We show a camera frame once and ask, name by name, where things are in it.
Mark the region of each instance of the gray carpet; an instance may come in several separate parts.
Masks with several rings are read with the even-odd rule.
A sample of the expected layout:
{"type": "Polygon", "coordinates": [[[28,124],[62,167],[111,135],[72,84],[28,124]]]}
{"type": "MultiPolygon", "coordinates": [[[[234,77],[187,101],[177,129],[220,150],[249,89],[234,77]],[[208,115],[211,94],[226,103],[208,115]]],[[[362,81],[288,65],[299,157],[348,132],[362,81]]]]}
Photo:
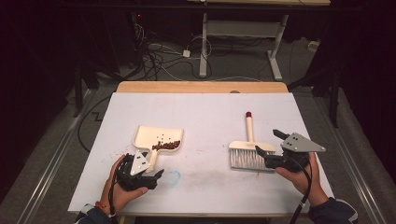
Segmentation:
{"type": "MultiPolygon", "coordinates": [[[[274,81],[264,54],[264,49],[271,48],[271,44],[271,41],[264,40],[259,46],[241,48],[226,56],[216,56],[216,53],[221,54],[224,51],[215,51],[209,58],[213,72],[209,80],[235,77],[223,80],[252,81],[246,78],[249,77],[261,81],[274,81]]],[[[307,44],[308,41],[302,39],[293,44],[281,45],[277,61],[285,83],[289,84],[304,76],[314,56],[314,53],[306,50],[307,44]]],[[[183,50],[177,45],[168,46],[177,51],[183,50]]],[[[166,54],[163,57],[171,60],[174,56],[166,54]]],[[[194,74],[197,75],[198,62],[189,62],[192,62],[194,74]]],[[[126,74],[130,69],[123,66],[121,71],[126,74]]],[[[187,63],[174,65],[168,68],[167,72],[172,76],[162,70],[158,74],[158,80],[175,80],[175,78],[198,80],[191,75],[191,66],[187,63]]],[[[88,91],[85,97],[83,111],[85,113],[109,96],[117,87],[116,82],[108,80],[104,75],[99,75],[99,79],[100,88],[97,91],[88,91]]],[[[362,133],[342,90],[339,99],[338,129],[334,129],[327,118],[327,98],[312,97],[310,88],[297,88],[293,93],[311,139],[328,149],[327,152],[319,154],[319,157],[335,197],[348,201],[356,208],[360,223],[391,223],[392,220],[396,220],[395,185],[362,133]],[[354,178],[356,172],[349,171],[350,163],[344,159],[343,149],[353,155],[355,159],[353,167],[356,171],[360,171],[358,173],[360,181],[354,178]],[[361,183],[365,184],[363,191],[360,190],[361,183]],[[370,196],[375,200],[379,212],[375,207],[373,208],[372,203],[367,204],[362,199],[362,195],[367,195],[367,192],[371,193],[370,196]]],[[[65,145],[64,154],[57,153],[59,145],[64,143],[63,138],[70,125],[76,121],[81,122],[82,116],[85,115],[84,113],[77,119],[73,118],[75,109],[73,92],[70,93],[69,102],[70,104],[48,127],[14,186],[1,203],[0,223],[17,223],[22,214],[21,223],[73,223],[76,215],[68,213],[67,207],[89,154],[78,141],[77,130],[72,132],[70,141],[65,145]],[[51,164],[53,156],[58,154],[56,159],[59,161],[59,167],[52,170],[53,178],[45,179],[48,181],[46,186],[49,187],[41,194],[35,194],[35,187],[40,182],[40,178],[43,174],[50,173],[47,170],[48,165],[51,164]],[[33,206],[36,210],[29,208],[24,212],[26,204],[30,201],[37,203],[37,206],[33,206]]],[[[103,101],[92,111],[99,112],[99,119],[106,112],[107,103],[107,100],[103,101]]],[[[91,148],[100,124],[100,120],[95,121],[95,115],[91,112],[84,119],[80,136],[86,148],[91,148]]],[[[128,221],[128,223],[133,222],[131,218],[128,218],[128,221]]],[[[273,218],[271,223],[289,223],[289,219],[273,218]]],[[[307,217],[299,217],[297,223],[310,223],[310,221],[307,217]]]]}

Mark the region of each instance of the human hand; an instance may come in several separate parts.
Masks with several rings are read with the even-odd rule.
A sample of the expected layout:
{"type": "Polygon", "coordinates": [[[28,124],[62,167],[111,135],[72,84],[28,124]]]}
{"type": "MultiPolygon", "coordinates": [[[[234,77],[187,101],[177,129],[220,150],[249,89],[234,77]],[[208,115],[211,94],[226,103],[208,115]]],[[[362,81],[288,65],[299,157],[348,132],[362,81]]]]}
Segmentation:
{"type": "MultiPolygon", "coordinates": [[[[306,172],[312,178],[311,191],[308,197],[308,201],[311,203],[312,206],[316,206],[321,203],[327,202],[329,198],[327,197],[326,193],[323,191],[323,188],[320,185],[319,168],[315,152],[309,152],[309,162],[311,164],[311,167],[309,167],[309,165],[305,167],[306,172]]],[[[276,172],[288,179],[294,185],[294,187],[297,188],[297,190],[300,191],[302,194],[306,194],[306,191],[308,189],[308,180],[306,179],[304,172],[300,171],[298,173],[293,173],[283,167],[276,167],[276,172]]]]}
{"type": "MultiPolygon", "coordinates": [[[[107,214],[110,215],[110,202],[108,201],[108,192],[110,191],[111,188],[111,182],[113,180],[114,172],[116,171],[117,165],[120,163],[120,161],[125,157],[125,155],[122,155],[112,166],[111,171],[110,171],[110,176],[108,177],[108,180],[105,183],[105,186],[103,188],[102,192],[102,198],[100,200],[100,204],[103,206],[102,210],[107,214]]],[[[140,189],[135,189],[131,191],[126,191],[124,190],[120,184],[116,182],[114,185],[113,189],[113,206],[115,209],[116,214],[121,211],[128,202],[142,196],[143,194],[147,193],[149,191],[148,188],[143,187],[140,189]]]]}

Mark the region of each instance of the brush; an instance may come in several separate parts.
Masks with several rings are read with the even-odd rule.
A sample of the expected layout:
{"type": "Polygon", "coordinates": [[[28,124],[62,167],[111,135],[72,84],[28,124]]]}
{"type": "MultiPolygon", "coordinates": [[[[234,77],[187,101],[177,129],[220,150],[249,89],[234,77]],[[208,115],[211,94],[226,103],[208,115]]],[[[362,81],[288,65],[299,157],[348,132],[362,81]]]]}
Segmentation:
{"type": "Polygon", "coordinates": [[[254,142],[253,121],[250,112],[246,113],[246,124],[247,142],[233,141],[229,145],[231,168],[273,172],[274,169],[265,167],[264,158],[257,154],[255,146],[260,147],[269,155],[275,154],[275,147],[268,143],[254,142]]]}

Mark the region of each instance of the table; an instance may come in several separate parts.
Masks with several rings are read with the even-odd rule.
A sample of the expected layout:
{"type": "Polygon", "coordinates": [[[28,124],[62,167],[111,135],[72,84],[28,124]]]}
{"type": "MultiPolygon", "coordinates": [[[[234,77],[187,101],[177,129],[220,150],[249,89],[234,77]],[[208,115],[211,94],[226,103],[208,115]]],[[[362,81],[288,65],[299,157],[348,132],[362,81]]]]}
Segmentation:
{"type": "MultiPolygon", "coordinates": [[[[230,168],[228,144],[246,139],[247,110],[253,115],[256,141],[277,146],[278,154],[281,140],[272,135],[273,128],[308,137],[283,83],[122,82],[111,98],[68,211],[78,212],[100,197],[111,165],[121,154],[134,153],[137,126],[147,125],[183,129],[182,143],[177,152],[158,156],[157,170],[165,172],[157,188],[129,203],[120,215],[291,216],[302,195],[289,181],[275,173],[230,168]]],[[[333,196],[320,163],[319,167],[321,184],[333,196]]]]}
{"type": "MultiPolygon", "coordinates": [[[[305,7],[313,6],[328,6],[330,0],[206,0],[208,3],[225,3],[225,4],[253,4],[253,5],[303,5],[305,7]]],[[[206,44],[208,35],[232,35],[232,36],[250,36],[250,37],[274,37],[275,43],[273,49],[267,51],[267,57],[277,81],[282,80],[279,66],[276,62],[276,54],[279,49],[280,41],[282,40],[283,32],[286,28],[289,15],[283,15],[280,22],[263,22],[263,21],[214,21],[207,19],[207,13],[203,17],[203,31],[202,31],[202,50],[200,61],[200,77],[206,77],[207,65],[207,47],[206,44]]]]}

